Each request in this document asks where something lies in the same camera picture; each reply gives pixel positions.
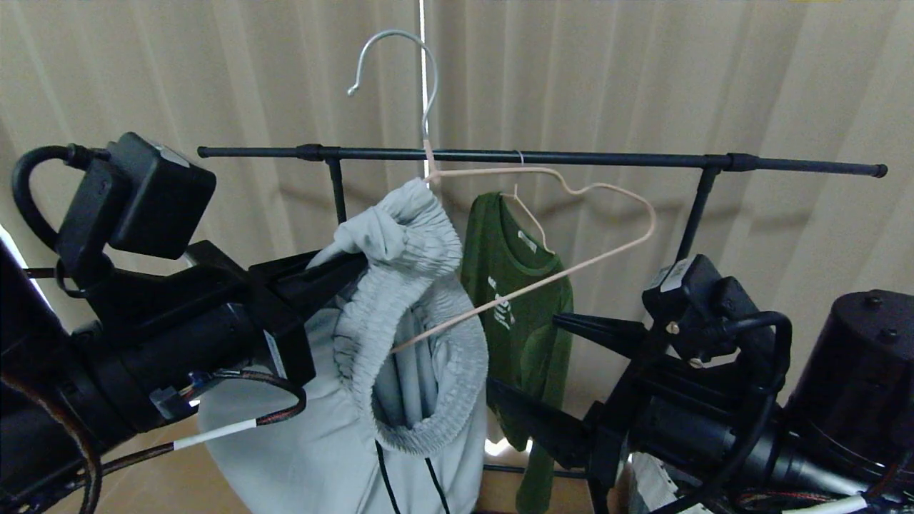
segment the beige curtain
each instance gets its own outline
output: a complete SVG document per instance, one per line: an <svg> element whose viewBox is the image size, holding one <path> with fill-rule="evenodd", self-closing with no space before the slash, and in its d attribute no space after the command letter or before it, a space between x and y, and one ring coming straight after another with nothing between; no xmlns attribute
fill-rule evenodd
<svg viewBox="0 0 914 514"><path fill-rule="evenodd" d="M885 163L882 179L723 174L694 252L736 275L796 325L798 378L831 302L871 288L914 293L914 3L427 2L441 68L438 147L705 154ZM405 40L368 58L385 28L419 32L405 0L0 3L0 167L38 145L104 145L135 131L196 158L198 145L419 143L420 67ZM218 189L197 231L240 264L326 245L335 228L326 167L197 160ZM344 162L349 215L413 177L415 163ZM640 291L672 261L695 170L560 166L572 186L607 181L657 207L657 235L573 277L578 312L642 319ZM79 174L43 166L34 188L57 224ZM461 179L442 198L458 229L478 194L519 184L566 265L645 228L637 205L571 200L548 179ZM0 180L2 224L31 265L52 255ZM182 264L115 253L126 268ZM90 318L46 287L69 327ZM576 341L566 409L582 415L626 362Z"/></svg>

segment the shirt neckline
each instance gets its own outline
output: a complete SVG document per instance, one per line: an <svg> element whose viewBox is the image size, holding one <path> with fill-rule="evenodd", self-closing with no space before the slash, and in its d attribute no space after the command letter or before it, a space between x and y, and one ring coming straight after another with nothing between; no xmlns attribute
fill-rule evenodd
<svg viewBox="0 0 914 514"><path fill-rule="evenodd" d="M527 231L524 230L519 223L517 223L517 220L515 220L514 216L511 214L511 211L508 210L508 206L505 203L505 197L503 197L501 193L494 194L496 198L496 206L498 207L496 215L497 222L495 223L495 234L498 236L498 243L505 251L505 254L507 254L508 260L514 265L514 267L528 276L543 276L552 273L559 264L559 258L556 253L553 253L552 257L544 265L538 268L533 268L521 262L517 255L515 255L515 253L512 251L511 245L508 244L507 238L505 236L506 222L510 222L512 225L516 226L518 230L524 232L524 235L526 235L528 239L530 239L537 246L538 251L545 252L546 249L543 248L543 245L539 241L531 237L530 234L527 233Z"/></svg>

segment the light blue garment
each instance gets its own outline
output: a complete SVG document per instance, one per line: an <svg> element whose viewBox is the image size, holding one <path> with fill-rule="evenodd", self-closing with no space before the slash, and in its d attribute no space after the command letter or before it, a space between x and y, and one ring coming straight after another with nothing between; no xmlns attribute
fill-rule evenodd
<svg viewBox="0 0 914 514"><path fill-rule="evenodd" d="M451 512L470 512L484 458L488 354L473 317L390 358L394 344L473 308L454 272L457 234L418 179L342 224L313 265L363 252L358 282L305 325L317 377L308 406L291 420L207 443L253 512L384 512L378 473L385 448L403 512L441 512L429 457ZM288 394L243 382L220 384L200 404L209 430L277 410Z"/></svg>

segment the black metal rod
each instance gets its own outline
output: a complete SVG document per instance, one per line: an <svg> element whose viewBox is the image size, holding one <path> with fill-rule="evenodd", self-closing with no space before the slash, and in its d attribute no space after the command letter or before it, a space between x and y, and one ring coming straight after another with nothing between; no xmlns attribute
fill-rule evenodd
<svg viewBox="0 0 914 514"><path fill-rule="evenodd" d="M330 168L330 181L334 185L334 205L336 205L336 222L345 221L345 195L343 194L343 167L339 159L327 159Z"/></svg>
<svg viewBox="0 0 914 514"><path fill-rule="evenodd" d="M518 473L523 475L526 472L525 467L520 466L502 466L500 464L485 464L483 469L486 471L498 471L500 473ZM562 477L562 478L575 478L577 480L586 480L587 475L580 471L564 471L561 469L552 470L553 477Z"/></svg>
<svg viewBox="0 0 914 514"><path fill-rule="evenodd" d="M327 159L421 161L425 152L410 148L351 148L341 146L301 145L294 148L211 148L200 146L201 157L295 157L307 161ZM441 161L475 163L519 163L516 150L435 150ZM523 152L527 164L579 165L579 166L649 166L710 168L721 171L749 171L752 169L778 169L838 173L882 177L885 165L830 163L823 161L798 161L791 159L763 159L748 154L726 155L673 155L673 154L600 154L585 152Z"/></svg>
<svg viewBox="0 0 914 514"><path fill-rule="evenodd" d="M717 178L719 173L720 170L715 167L701 170L701 178L698 180L698 189L695 193L695 199L692 201L692 209L689 210L688 220L685 222L683 239L679 242L679 251L676 252L677 262L688 257L689 252L692 251L692 243L695 241L696 232L698 232L698 223L701 222L701 217L705 213L707 197L711 194L711 189L714 187L714 179Z"/></svg>

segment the clothes hanger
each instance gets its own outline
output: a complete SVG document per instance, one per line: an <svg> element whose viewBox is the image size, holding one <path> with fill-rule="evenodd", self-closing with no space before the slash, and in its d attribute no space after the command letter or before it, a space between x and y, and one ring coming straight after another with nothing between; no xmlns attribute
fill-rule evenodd
<svg viewBox="0 0 914 514"><path fill-rule="evenodd" d="M524 165L524 154L522 154L520 152L520 150L515 150L515 152L517 152L517 154L520 155L520 166L523 166ZM532 212L530 212L530 209L528 209L526 207L526 205L524 205L524 200L520 199L520 197L517 195L517 183L515 182L514 194L502 193L502 197L513 199L517 203L517 205L519 205L520 208L524 210L524 212L527 214L527 216L531 220L533 220L533 223L535 225L537 225L537 229L539 229L539 242L540 242L540 245L543 247L543 250L545 250L546 253L549 253L550 255L555 255L556 253L551 251L549 249L549 247L546 245L546 231L543 230L543 226L539 224L539 220L537 220L537 217L534 216Z"/></svg>
<svg viewBox="0 0 914 514"><path fill-rule="evenodd" d="M434 84L432 85L431 95L429 96L429 105L428 105L428 107L426 107L425 111L422 112L422 127L421 127L422 148L425 150L426 159L428 159L428 161L429 161L429 171L430 171L429 175L427 177L425 177L426 183L438 184L443 177L472 177L472 176L482 176L482 175L539 173L539 174L544 174L544 175L549 175L551 177L554 177L556 180L558 180L558 183L561 185L561 187L563 189L565 189L565 192L569 193L570 195L574 195L574 196L583 195L584 193L586 193L592 189L595 189L595 188L605 188L605 189L609 189L610 191L615 191L617 193L621 193L624 196L632 198L635 201L644 205L644 208L647 210L647 214L650 218L650 226L648 227L648 229L644 233L644 235L642 235L641 237L634 239L632 241L629 241L629 242L623 244L622 246L613 248L612 250L609 250L608 252L601 253L600 255L597 255L596 257L591 257L590 259L588 259L584 262L575 264L574 266L571 266L570 268L568 268L567 270L565 270L563 272L556 273L547 278L544 278L543 280L535 282L531 285L522 287L522 288L518 289L517 291L514 291L513 293L509 293L509 294L506 294L499 298L495 298L495 300L493 300L487 304L482 304L482 305L476 307L475 309L472 309L459 316L449 319L448 321L445 321L444 323L441 323L435 327L432 327L429 330L426 330L425 332L422 332L421 334L408 339L406 342L395 346L393 349L390 350L390 353L393 354L393 353L402 351L402 350L416 344L417 342L421 341L422 339L424 339L426 337L433 336L439 332L442 332L442 330L446 330L450 327L453 327L454 325L456 325L466 319L469 319L473 316L476 316L482 312L485 312L485 311L495 307L496 305L500 305L500 304L503 304L504 302L513 300L522 294L529 293L546 284L552 284L556 280L561 280L562 278L565 278L574 272L577 272L592 264L595 264L604 259L612 257L612 255L615 255L615 254L621 253L621 252L625 252L626 250L634 248L635 246L647 241L648 239L651 238L651 236L654 235L654 231L656 230L656 227L657 227L657 213L656 213L656 211L654 211L654 206L651 205L651 202L647 201L640 195L632 193L628 189L623 189L622 187L614 186L612 184L606 184L603 182L594 182L592 184L587 185L586 187L582 187L581 189L572 189L571 187L569 187L568 182L565 181L565 178L558 171L556 171L552 168L542 167L542 166L493 167L493 168L482 168L482 169L453 169L453 170L444 170L444 171L439 170L438 166L435 162L435 155L431 150L431 142L429 141L429 129L428 129L429 111L431 111L431 106L434 104L435 99L438 96L438 63L435 61L434 55L431 53L431 50L425 44L424 41L422 41L415 34L410 34L410 32L406 32L404 30L397 30L397 29L384 30L384 31L381 31L381 32L378 32L377 34L375 34L371 39L368 40L368 42L365 44L365 46L362 47L362 53L358 56L358 68L356 69L356 83L353 84L353 86L351 88L349 88L348 94L349 94L349 96L352 96L352 95L356 94L356 91L358 90L358 87L361 83L362 68L365 64L365 55L367 54L368 50L378 40L380 40L381 38L384 38L384 37L388 37L388 36L402 36L402 37L412 40L414 43L419 45L422 48L422 50L425 51L425 53L428 55L428 58L429 58L431 74L434 79Z"/></svg>

